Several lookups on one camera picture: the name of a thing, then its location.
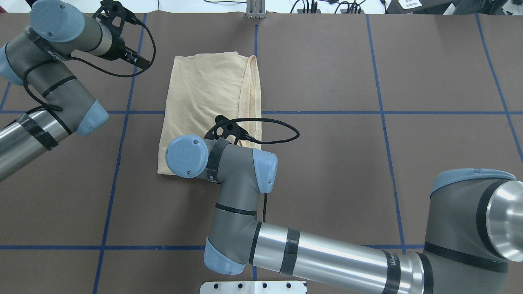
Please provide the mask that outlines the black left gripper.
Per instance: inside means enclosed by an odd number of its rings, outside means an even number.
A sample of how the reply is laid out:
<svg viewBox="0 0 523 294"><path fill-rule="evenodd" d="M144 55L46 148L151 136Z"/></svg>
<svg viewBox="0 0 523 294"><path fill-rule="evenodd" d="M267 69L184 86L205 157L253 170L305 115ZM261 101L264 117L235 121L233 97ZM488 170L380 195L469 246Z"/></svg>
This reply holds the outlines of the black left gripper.
<svg viewBox="0 0 523 294"><path fill-rule="evenodd" d="M101 7L94 13L101 29L99 44L93 49L93 55L108 61L122 59L138 68L148 68L151 61L138 52L128 48L121 34L125 23L140 25L141 20L117 0L101 0Z"/></svg>

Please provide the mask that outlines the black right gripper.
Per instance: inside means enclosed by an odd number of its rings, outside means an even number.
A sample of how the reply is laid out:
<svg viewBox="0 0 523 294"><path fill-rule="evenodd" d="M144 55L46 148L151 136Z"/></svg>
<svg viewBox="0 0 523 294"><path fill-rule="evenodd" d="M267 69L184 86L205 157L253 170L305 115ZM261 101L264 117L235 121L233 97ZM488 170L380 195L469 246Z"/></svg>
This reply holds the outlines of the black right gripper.
<svg viewBox="0 0 523 294"><path fill-rule="evenodd" d="M251 118L228 119L224 115L217 115L215 117L215 125L206 133L204 139L228 139L229 136L234 136L234 145L237 145L239 141L256 143L256 138L251 136L246 129L239 126L237 124L239 122L254 122L254 120Z"/></svg>

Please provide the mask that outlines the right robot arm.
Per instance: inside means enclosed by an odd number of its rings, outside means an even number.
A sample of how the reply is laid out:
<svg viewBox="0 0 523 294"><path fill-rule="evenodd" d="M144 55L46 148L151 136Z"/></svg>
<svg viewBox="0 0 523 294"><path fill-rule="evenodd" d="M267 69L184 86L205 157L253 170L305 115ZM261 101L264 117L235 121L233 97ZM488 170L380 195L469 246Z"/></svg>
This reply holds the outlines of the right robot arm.
<svg viewBox="0 0 523 294"><path fill-rule="evenodd" d="M267 221L349 243L421 252L441 172L500 169L522 179L503 115L272 115L299 139L264 145L279 158Z"/></svg>

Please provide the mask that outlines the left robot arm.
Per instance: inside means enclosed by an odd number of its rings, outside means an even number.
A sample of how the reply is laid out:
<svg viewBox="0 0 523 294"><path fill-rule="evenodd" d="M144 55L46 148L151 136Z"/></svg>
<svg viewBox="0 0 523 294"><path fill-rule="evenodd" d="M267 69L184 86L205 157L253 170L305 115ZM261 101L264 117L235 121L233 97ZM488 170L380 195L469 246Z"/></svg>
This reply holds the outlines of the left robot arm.
<svg viewBox="0 0 523 294"><path fill-rule="evenodd" d="M61 0L29 0L30 24L1 48L1 76L22 86L37 106L1 130L0 174L4 180L73 133L87 136L110 117L65 65L81 51L139 68L153 64L126 46L125 23L146 24L117 0L102 0L93 16Z"/></svg>

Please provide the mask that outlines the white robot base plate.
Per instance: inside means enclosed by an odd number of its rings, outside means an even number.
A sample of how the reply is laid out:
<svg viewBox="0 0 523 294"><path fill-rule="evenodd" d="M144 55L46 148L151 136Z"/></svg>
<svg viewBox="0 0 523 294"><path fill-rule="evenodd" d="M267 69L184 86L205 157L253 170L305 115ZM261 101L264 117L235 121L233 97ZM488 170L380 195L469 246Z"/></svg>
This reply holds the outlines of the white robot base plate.
<svg viewBox="0 0 523 294"><path fill-rule="evenodd" d="M200 294L307 294L305 281L211 281Z"/></svg>

